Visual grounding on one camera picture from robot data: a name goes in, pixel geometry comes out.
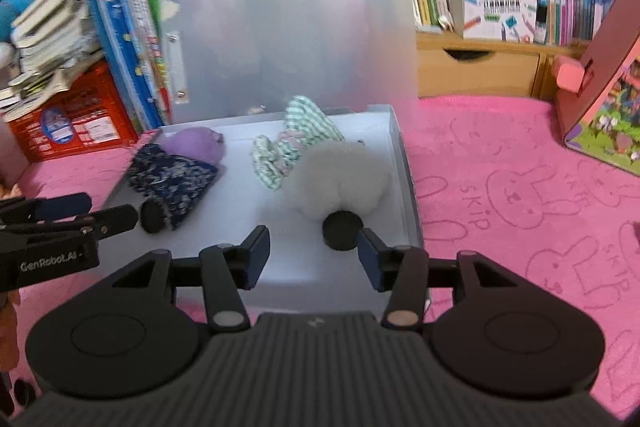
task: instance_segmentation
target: dark blue patterned pouch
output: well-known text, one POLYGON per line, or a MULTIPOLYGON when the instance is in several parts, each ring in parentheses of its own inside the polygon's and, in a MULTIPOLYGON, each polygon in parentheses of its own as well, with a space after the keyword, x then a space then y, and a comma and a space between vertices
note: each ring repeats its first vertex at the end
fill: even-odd
POLYGON ((176 230, 217 174, 217 167, 167 154, 158 144, 142 147, 126 173, 130 187, 146 197, 140 206, 142 228, 150 233, 176 230))

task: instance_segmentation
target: wooden shelf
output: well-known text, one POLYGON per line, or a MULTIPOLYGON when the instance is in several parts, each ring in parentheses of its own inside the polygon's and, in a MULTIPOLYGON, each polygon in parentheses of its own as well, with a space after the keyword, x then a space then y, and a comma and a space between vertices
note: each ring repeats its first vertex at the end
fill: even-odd
POLYGON ((420 96, 491 94, 542 100, 553 100, 556 94, 550 74, 556 55, 579 58, 585 49, 462 39, 450 32, 417 32, 416 44, 420 96), (456 53, 461 51, 476 53, 456 53))

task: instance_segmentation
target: navy floral fabric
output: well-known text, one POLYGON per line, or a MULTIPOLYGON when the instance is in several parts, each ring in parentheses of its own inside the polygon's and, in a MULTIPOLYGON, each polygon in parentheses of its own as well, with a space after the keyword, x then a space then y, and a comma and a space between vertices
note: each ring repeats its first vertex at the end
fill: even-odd
POLYGON ((138 151, 126 175, 136 192, 162 201, 168 225, 175 230, 217 174, 213 165, 167 154, 158 144, 150 143, 138 151))

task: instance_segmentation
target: ribbed black surface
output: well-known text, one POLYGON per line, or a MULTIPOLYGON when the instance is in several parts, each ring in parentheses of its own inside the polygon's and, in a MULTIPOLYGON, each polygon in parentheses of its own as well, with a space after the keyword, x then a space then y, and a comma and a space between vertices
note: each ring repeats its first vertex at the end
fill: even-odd
POLYGON ((548 403, 489 397, 454 380, 414 333, 369 314, 263 315, 216 337, 184 375, 131 399, 45 395, 29 427, 609 427, 587 394, 548 403))

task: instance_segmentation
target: blue plush toy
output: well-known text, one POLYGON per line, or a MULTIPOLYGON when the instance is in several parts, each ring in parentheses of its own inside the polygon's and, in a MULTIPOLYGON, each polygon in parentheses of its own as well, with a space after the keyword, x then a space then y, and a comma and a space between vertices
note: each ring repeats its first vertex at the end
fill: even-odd
POLYGON ((11 23, 35 0, 0 1, 0 42, 9 42, 11 23))

